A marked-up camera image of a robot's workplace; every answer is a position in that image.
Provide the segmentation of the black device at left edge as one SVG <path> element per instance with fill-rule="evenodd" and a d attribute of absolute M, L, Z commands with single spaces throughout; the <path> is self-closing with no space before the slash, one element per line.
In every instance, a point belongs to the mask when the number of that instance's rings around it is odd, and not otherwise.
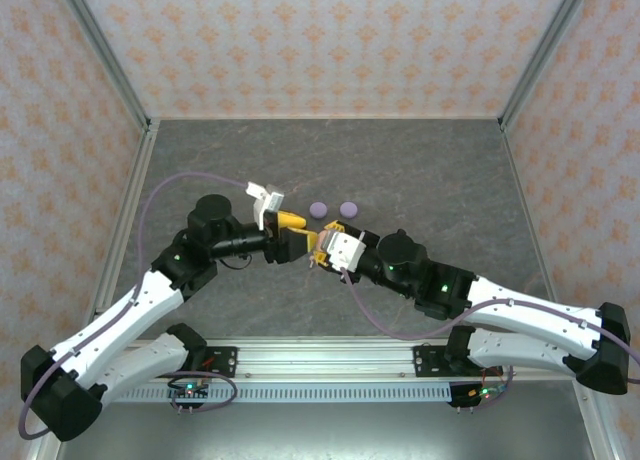
<path fill-rule="evenodd" d="M 254 199 L 253 217 L 258 229 L 263 230 L 265 214 L 277 213 L 284 200 L 284 193 L 273 185 L 261 186 L 254 182 L 248 182 L 245 193 Z"/>

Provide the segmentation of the wide aluminium base rail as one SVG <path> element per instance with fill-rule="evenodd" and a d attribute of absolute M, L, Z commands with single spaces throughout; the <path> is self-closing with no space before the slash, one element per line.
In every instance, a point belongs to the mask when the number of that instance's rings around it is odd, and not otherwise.
<path fill-rule="evenodd" d="M 478 332 L 471 340 L 472 359 L 486 371 L 459 376 L 418 378 L 412 348 L 445 345 L 443 338 L 401 341 L 387 337 L 226 337 L 209 338 L 210 346 L 239 349 L 235 379 L 240 382 L 350 382 L 471 381 L 506 379 L 514 369 L 516 380 L 569 380 L 574 374 L 561 364 L 566 355 L 547 342 L 512 333 Z"/>

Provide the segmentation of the aluminium corner post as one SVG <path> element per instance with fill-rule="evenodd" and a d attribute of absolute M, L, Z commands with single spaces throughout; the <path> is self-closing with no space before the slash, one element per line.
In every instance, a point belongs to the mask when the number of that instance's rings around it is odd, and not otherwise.
<path fill-rule="evenodd" d="M 580 10 L 584 0 L 561 0 L 544 30 L 522 75 L 519 77 L 506 106 L 497 118 L 500 130 L 506 133 L 516 121 L 536 82 L 551 59 L 565 31 Z"/>
<path fill-rule="evenodd" d="M 80 29 L 105 69 L 121 100 L 124 102 L 126 110 L 135 124 L 143 131 L 146 131 L 149 128 L 151 119 L 142 106 L 89 3 L 87 0 L 65 0 L 65 2 L 76 18 Z"/>

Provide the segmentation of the aluminium side rail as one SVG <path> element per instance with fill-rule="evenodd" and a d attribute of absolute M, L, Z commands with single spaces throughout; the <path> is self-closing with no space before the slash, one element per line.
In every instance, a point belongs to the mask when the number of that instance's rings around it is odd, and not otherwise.
<path fill-rule="evenodd" d="M 550 301 L 552 302 L 556 302 L 557 298 L 556 298 L 556 290 L 555 287 L 553 285 L 553 281 L 551 279 L 551 276 L 549 274 L 546 262 L 545 262 L 545 257 L 543 255 L 543 252 L 541 250 L 540 247 L 540 243 L 539 243 L 539 239 L 538 239 L 538 235 L 537 235 L 537 231 L 535 229 L 535 225 L 534 225 L 534 220 L 533 217 L 531 215 L 531 211 L 529 208 L 529 204 L 525 195 L 525 189 L 524 189 L 524 184 L 521 180 L 521 177 L 519 175 L 518 169 L 517 169 L 517 165 L 516 165 L 516 161 L 515 161 L 515 156 L 514 156 L 514 151 L 509 143 L 509 139 L 508 139 L 508 135 L 507 132 L 505 130 L 501 131 L 501 138 L 502 138 L 502 143 L 504 145 L 504 149 L 509 161 L 509 165 L 511 167 L 513 176 L 514 176 L 514 181 L 516 184 L 516 189 L 518 191 L 518 196 L 523 208 L 523 212 L 524 212 L 524 216 L 526 219 L 526 223 L 528 226 L 528 230 L 530 233 L 530 237 L 532 240 L 532 244 L 533 244 L 533 248 L 534 248 L 534 252 L 536 255 L 536 259 L 537 259 L 537 263 L 540 269 L 540 275 L 541 275 L 541 279 L 542 282 L 544 283 L 546 292 L 548 294 L 548 298 Z"/>
<path fill-rule="evenodd" d="M 159 125 L 160 119 L 152 118 L 142 130 L 139 138 L 137 150 L 119 204 L 116 222 L 106 250 L 101 275 L 89 304 L 88 321 L 99 316 L 113 300 Z"/>

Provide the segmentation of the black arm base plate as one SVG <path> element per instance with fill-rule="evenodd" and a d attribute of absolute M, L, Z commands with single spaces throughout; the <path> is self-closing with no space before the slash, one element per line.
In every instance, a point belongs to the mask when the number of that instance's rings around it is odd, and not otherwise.
<path fill-rule="evenodd" d="M 239 349 L 235 346 L 206 346 L 194 358 L 196 371 L 218 373 L 234 378 Z"/>
<path fill-rule="evenodd" d="M 445 346 L 421 344 L 412 348 L 415 376 L 418 378 L 448 377 L 451 369 L 445 358 Z"/>

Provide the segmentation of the aluminium lower frame bar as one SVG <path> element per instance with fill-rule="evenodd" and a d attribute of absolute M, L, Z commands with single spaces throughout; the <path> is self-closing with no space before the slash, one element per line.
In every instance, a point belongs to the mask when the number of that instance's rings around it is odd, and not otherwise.
<path fill-rule="evenodd" d="M 597 397 L 578 384 L 574 390 L 594 460 L 621 460 Z"/>
<path fill-rule="evenodd" d="M 30 443 L 26 460 L 58 460 L 62 443 L 48 433 Z"/>

